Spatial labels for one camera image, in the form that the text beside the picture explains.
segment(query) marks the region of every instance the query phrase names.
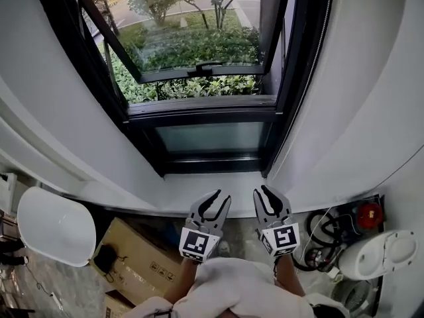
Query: red object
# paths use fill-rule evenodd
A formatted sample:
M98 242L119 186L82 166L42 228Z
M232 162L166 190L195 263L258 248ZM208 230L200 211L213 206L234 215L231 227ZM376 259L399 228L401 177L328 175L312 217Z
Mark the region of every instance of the red object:
M373 229L383 221L383 209L377 203L361 205L358 208L358 226Z

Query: person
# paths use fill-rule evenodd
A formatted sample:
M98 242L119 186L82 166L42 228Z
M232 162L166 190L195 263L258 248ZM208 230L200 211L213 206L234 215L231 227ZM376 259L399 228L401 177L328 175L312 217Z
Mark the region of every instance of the person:
M219 255L228 257L227 242ZM276 260L275 278L265 264L212 258L197 265L184 259L178 280L164 297L151 297L123 318L344 318L341 303L318 293L305 295L289 254Z
M14 241L0 241L0 264L3 265L26 265L28 264L28 257L15 257L15 256L7 256L5 253L7 252L15 252L24 248L25 244L21 239Z

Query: sleeve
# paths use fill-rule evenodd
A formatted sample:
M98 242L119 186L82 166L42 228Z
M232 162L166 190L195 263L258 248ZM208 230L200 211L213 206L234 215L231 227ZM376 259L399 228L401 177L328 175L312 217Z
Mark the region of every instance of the sleeve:
M349 318L349 311L339 303L319 293L308 294L304 297L312 307L316 318Z
M162 297L151 297L128 313L125 313L122 318L150 318L155 313L171 311L172 304L169 301Z

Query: t-shirt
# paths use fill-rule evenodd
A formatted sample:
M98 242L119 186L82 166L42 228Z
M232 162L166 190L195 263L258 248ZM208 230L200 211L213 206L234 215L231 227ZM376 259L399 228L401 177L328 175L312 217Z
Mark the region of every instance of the t-shirt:
M197 268L194 285L174 305L151 297L123 318L217 318L227 313L240 318L321 318L323 313L349 317L341 303L328 297L318 293L299 297L276 286L274 274L265 264L214 258Z

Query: gray floor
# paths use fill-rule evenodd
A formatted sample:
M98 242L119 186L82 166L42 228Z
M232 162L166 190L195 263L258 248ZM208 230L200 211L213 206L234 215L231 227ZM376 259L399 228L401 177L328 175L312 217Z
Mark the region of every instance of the gray floor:
M303 221L306 215L306 213L296 215L301 230L304 227ZM132 221L133 223L130 224L136 225L137 220ZM182 219L176 219L174 222L177 227L181 227L184 223ZM257 239L255 227L256 219L226 221L223 231L225 239L230 243L231 255L272 266L273 259L268 256L262 243ZM307 235L303 231L301 231L301 238L305 244L304 239ZM100 318L103 316L104 293L112 290L112 287L90 266L73 268L29 250L22 250L19 254L29 256L28 266L35 278L48 293L54 292L60 298L63 311L60 311L51 297L37 289L36 281L24 266L16 267L14 272L11 270L2 272L4 279L2 291L9 292L6 295L9 303L36 310L31 317ZM329 295L333 288L326 274L299 272L298 276L307 293L319 292ZM20 287L18 290L13 286L14 279Z

